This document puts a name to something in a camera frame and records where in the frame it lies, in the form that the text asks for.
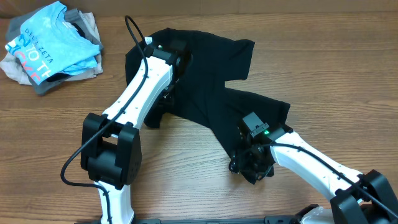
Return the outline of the black t-shirt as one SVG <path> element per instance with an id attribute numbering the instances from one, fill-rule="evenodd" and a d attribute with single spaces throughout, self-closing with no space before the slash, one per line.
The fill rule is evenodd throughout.
<path id="1" fill-rule="evenodd" d="M 144 120 L 146 126 L 159 128 L 163 114 L 174 114 L 210 128 L 226 153 L 231 154 L 242 148 L 238 123 L 248 114 L 256 113 L 270 126 L 285 123 L 288 103 L 225 86 L 227 81 L 247 79 L 253 41 L 171 28 L 151 37 L 164 45 L 174 40 L 186 42 L 193 61 L 175 84 L 174 104 L 157 103 Z"/>

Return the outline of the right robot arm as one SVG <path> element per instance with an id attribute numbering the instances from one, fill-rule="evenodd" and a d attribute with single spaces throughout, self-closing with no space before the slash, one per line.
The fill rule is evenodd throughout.
<path id="1" fill-rule="evenodd" d="M 274 174 L 274 164 L 297 174 L 330 203 L 310 205 L 293 216 L 265 223 L 397 223 L 397 197 L 384 175 L 346 167 L 309 143 L 286 124 L 269 126 L 256 113 L 239 122 L 244 149 L 231 156 L 230 171 L 255 184 Z"/>

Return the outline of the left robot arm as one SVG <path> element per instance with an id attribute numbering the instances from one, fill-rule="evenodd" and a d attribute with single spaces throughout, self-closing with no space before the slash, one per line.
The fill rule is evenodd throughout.
<path id="1" fill-rule="evenodd" d="M 149 111 L 167 96 L 192 61 L 187 43 L 173 40 L 144 48 L 144 58 L 122 95 L 103 114 L 83 122 L 81 168 L 99 188 L 100 223 L 133 223 L 130 185 L 142 162 L 139 130 Z"/>

